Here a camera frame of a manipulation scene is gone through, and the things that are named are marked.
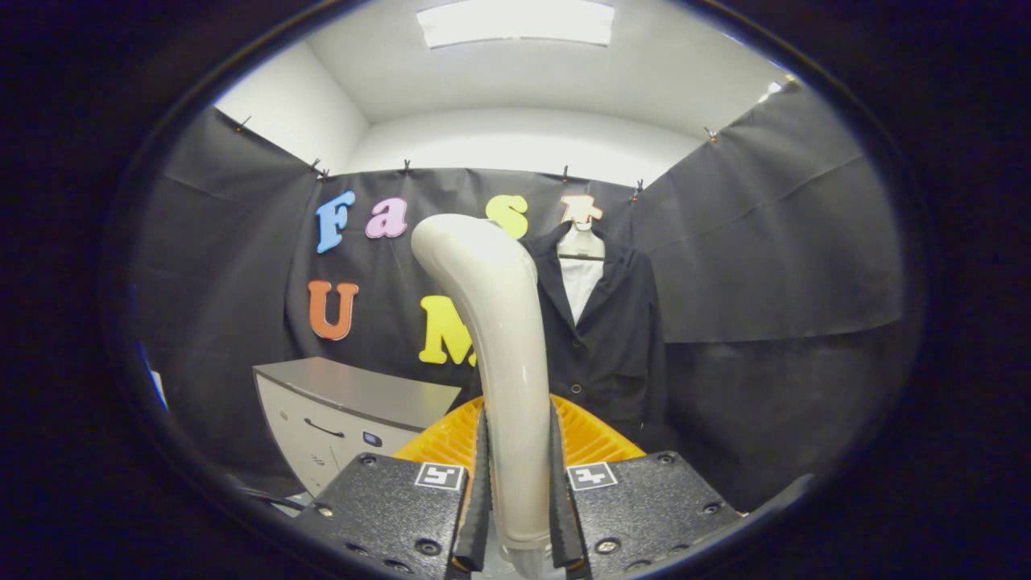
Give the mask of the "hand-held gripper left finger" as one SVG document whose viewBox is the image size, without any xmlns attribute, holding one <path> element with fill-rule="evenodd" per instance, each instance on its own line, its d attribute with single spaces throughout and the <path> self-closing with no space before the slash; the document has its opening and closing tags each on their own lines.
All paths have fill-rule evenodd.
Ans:
<svg viewBox="0 0 1031 580">
<path fill-rule="evenodd" d="M 393 455 L 359 454 L 296 519 L 362 579 L 469 579 L 483 570 L 492 510 L 483 399 Z"/>
</svg>

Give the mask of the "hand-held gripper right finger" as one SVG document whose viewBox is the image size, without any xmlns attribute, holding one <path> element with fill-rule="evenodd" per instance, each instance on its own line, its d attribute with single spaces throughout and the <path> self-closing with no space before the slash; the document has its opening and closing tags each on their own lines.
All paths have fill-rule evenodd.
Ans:
<svg viewBox="0 0 1031 580">
<path fill-rule="evenodd" d="M 553 564 L 568 579 L 655 572 L 743 518 L 677 452 L 644 452 L 572 401 L 551 403 Z"/>
</svg>

